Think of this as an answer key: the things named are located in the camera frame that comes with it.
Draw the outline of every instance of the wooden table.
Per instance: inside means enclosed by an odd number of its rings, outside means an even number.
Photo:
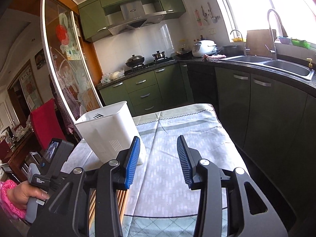
[[[12,173],[20,182],[23,182],[27,180],[26,176],[21,171],[25,158],[30,151],[39,152],[41,149],[35,133],[30,131],[11,148],[11,151],[8,152],[7,156],[2,161],[3,163],[8,163]]]

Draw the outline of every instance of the sink basin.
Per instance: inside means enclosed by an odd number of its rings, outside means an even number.
[[[287,61],[269,61],[264,63],[264,65],[277,69],[282,69],[284,71],[288,71],[300,76],[308,76],[311,73],[308,68]]]
[[[227,61],[258,63],[258,62],[270,61],[271,58],[265,58],[265,57],[259,57],[259,56],[238,56],[238,57],[233,57],[233,58],[226,59],[226,60]]]

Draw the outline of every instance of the pink sleeve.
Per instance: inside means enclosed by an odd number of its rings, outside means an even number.
[[[4,212],[11,218],[24,219],[26,210],[20,210],[15,207],[7,197],[7,190],[16,187],[16,183],[12,180],[0,182],[0,205]]]

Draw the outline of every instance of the cutting board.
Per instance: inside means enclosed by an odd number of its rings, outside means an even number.
[[[274,40],[277,38],[276,30],[272,29]],[[246,47],[250,49],[248,55],[257,55],[272,58],[272,53],[264,46],[272,50],[271,37],[269,29],[258,29],[247,31]]]

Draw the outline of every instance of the window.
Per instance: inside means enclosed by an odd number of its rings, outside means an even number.
[[[312,0],[217,0],[228,33],[233,28],[245,37],[247,30],[268,29],[267,12],[274,8],[289,37],[316,43],[316,6]],[[276,17],[271,13],[270,23],[280,35]]]

